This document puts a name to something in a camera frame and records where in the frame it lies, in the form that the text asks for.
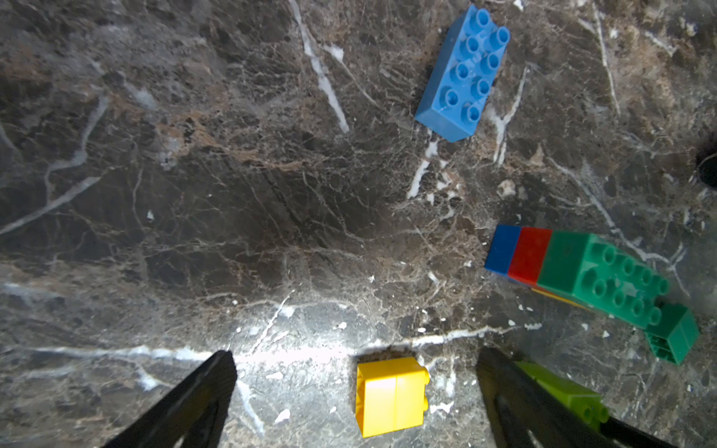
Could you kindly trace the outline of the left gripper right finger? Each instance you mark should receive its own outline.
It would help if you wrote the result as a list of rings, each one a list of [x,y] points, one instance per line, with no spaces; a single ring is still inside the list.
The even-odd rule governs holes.
[[[613,447],[517,367],[499,349],[483,347],[477,362],[496,446]]]

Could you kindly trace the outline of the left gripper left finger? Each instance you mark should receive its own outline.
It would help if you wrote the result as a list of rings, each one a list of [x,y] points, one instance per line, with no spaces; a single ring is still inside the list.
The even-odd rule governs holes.
[[[233,354],[216,352],[106,446],[218,446],[236,380]]]

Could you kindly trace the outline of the lime green lego brick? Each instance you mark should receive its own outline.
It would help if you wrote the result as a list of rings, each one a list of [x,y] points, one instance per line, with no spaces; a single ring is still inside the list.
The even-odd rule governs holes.
[[[600,426],[608,422],[610,414],[599,393],[538,364],[519,361],[516,365],[592,429],[599,432]]]

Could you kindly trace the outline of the red lego brick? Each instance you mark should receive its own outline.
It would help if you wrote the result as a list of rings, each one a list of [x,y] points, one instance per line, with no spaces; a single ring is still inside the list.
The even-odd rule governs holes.
[[[509,278],[536,287],[552,237],[549,229],[523,227],[508,270]]]

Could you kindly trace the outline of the dark blue lego brick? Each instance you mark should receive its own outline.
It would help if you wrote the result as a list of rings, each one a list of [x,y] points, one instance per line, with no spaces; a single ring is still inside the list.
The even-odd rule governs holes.
[[[508,276],[520,233],[521,228],[517,226],[500,224],[496,227],[485,260],[487,270],[501,276]]]

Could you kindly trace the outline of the dark green long lego brick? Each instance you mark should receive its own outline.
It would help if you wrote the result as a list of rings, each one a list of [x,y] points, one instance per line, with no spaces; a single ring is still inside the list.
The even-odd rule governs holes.
[[[661,321],[655,299],[670,282],[593,233],[554,231],[537,286],[645,330]]]

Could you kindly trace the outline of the small dark green lego brick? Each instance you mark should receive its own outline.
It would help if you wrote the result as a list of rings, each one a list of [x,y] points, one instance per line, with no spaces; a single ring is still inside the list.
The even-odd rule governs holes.
[[[681,365],[699,336],[692,311],[681,304],[663,304],[657,325],[645,330],[649,347],[661,360]]]

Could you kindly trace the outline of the light blue long lego brick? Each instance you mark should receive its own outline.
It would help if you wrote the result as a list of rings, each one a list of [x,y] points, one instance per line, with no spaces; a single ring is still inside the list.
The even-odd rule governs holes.
[[[451,143],[473,136],[510,40],[487,9],[469,7],[448,30],[416,120]]]

